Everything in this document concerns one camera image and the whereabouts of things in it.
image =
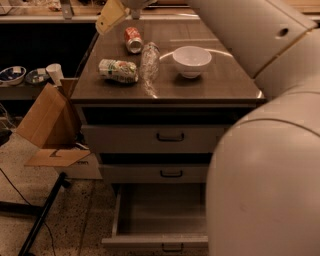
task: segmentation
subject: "speckled floor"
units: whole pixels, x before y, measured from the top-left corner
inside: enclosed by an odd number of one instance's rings
[[[37,147],[13,133],[0,147],[0,168],[21,194],[34,205],[42,206],[58,174],[49,167],[25,167]],[[115,197],[111,186],[102,180],[69,180],[71,186],[60,189],[46,224],[34,241],[30,253],[36,256],[79,255],[163,255],[161,252],[110,251],[101,239],[111,237]],[[4,175],[0,173],[0,201],[24,203]],[[16,256],[27,238],[34,217],[0,215],[0,256]],[[207,255],[204,251],[178,255]]]

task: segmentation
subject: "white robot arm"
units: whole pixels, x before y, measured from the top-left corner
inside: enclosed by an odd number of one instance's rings
[[[317,24],[280,0],[187,3],[269,100],[215,150],[206,193],[210,255],[319,256]]]

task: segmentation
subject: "black cable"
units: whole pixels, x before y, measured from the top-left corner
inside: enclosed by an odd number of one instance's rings
[[[10,183],[10,185],[14,188],[15,191],[17,191],[17,193],[21,196],[21,198],[28,204],[28,205],[31,205],[32,204],[27,200],[25,199],[25,197],[20,193],[20,191],[13,185],[13,183],[11,182],[11,180],[8,178],[8,176],[5,174],[5,172],[0,168],[0,171],[2,172],[3,176],[7,179],[7,181]],[[48,231],[49,231],[49,235],[51,237],[51,246],[52,246],[52,251],[53,251],[53,255],[56,256],[56,252],[55,252],[55,249],[54,249],[54,242],[53,242],[53,236],[52,236],[52,233],[51,233],[51,230],[49,228],[49,226],[47,225],[47,223],[45,223],[45,226],[47,227]]]

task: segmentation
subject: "cup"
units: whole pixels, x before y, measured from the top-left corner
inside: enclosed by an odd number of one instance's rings
[[[58,63],[50,64],[46,67],[46,71],[52,78],[55,85],[61,85],[60,79],[63,79],[63,73],[61,69],[61,65]]]

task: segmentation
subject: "aluminum can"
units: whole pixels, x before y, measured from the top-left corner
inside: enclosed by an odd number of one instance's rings
[[[128,27],[124,31],[126,47],[131,53],[140,53],[143,48],[143,40],[137,28]]]
[[[135,63],[129,61],[102,59],[99,63],[99,74],[105,79],[120,83],[138,81],[138,68]]]

